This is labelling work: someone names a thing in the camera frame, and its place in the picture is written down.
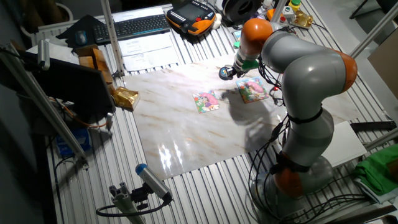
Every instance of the white marble surface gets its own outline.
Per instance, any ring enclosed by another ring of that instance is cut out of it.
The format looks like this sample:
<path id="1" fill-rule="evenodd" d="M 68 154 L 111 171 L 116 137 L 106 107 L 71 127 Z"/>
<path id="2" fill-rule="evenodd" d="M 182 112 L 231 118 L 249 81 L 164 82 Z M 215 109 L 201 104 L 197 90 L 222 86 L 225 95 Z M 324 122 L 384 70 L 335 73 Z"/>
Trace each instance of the white marble surface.
<path id="1" fill-rule="evenodd" d="M 148 166 L 161 179 L 259 149 L 286 115 L 271 98 L 245 104 L 236 81 L 218 77 L 234 55 L 124 77 L 126 88 L 140 91 L 134 110 Z M 259 77 L 257 70 L 246 77 Z M 266 90 L 272 88 L 263 81 Z M 220 108 L 200 114 L 194 93 L 214 90 Z M 359 117 L 344 93 L 324 100 L 335 124 Z"/>

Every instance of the green cloth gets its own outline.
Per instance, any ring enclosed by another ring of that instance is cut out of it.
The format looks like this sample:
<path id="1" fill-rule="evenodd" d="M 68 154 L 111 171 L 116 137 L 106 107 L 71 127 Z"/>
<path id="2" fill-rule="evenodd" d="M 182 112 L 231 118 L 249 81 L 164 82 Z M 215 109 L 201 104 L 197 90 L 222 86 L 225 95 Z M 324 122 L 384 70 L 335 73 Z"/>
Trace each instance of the green cloth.
<path id="1" fill-rule="evenodd" d="M 376 195 L 384 195 L 398 187 L 387 164 L 398 158 L 398 144 L 376 152 L 360 162 L 354 171 L 361 182 Z"/>

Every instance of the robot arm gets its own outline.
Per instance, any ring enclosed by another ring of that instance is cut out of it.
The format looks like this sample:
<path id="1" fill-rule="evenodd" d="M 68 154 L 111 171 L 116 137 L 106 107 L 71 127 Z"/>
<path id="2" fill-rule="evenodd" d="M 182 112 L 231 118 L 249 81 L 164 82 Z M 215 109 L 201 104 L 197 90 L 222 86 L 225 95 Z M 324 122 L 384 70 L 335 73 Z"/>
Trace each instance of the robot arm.
<path id="1" fill-rule="evenodd" d="M 245 74 L 252 69 L 245 65 L 253 64 L 259 54 L 265 65 L 283 73 L 282 94 L 291 121 L 289 134 L 278 155 L 279 164 L 270 171 L 273 178 L 264 184 L 271 192 L 255 195 L 257 204 L 267 198 L 275 202 L 273 190 L 282 192 L 286 198 L 298 198 L 319 189 L 333 177 L 330 163 L 321 156 L 334 132 L 333 118 L 322 108 L 322 101 L 349 89 L 358 71 L 350 56 L 273 27 L 262 19 L 247 21 L 235 56 L 235 71 L 225 74 L 229 79 L 234 73 L 238 77 Z"/>

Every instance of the black keyboard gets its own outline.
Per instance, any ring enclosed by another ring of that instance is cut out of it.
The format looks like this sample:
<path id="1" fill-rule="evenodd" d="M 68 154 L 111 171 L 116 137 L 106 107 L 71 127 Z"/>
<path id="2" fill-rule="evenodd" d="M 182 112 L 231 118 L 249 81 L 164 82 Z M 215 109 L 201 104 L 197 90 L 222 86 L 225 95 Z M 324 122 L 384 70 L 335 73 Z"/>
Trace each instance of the black keyboard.
<path id="1" fill-rule="evenodd" d="M 165 15 L 147 16 L 128 21 L 114 23 L 118 40 L 143 37 L 152 34 L 161 34 L 170 31 Z M 110 43 L 106 25 L 94 26 L 94 38 L 97 44 Z"/>

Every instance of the metal bracket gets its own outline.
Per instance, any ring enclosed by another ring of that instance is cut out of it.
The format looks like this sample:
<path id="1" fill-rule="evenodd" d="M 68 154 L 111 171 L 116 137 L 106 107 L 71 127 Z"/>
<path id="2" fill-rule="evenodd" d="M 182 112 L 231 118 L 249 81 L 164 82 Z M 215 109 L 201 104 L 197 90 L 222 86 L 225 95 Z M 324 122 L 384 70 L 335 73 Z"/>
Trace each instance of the metal bracket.
<path id="1" fill-rule="evenodd" d="M 82 160 L 81 161 L 81 169 L 82 170 L 88 170 L 88 168 L 90 168 L 90 166 L 88 165 L 87 160 Z"/>

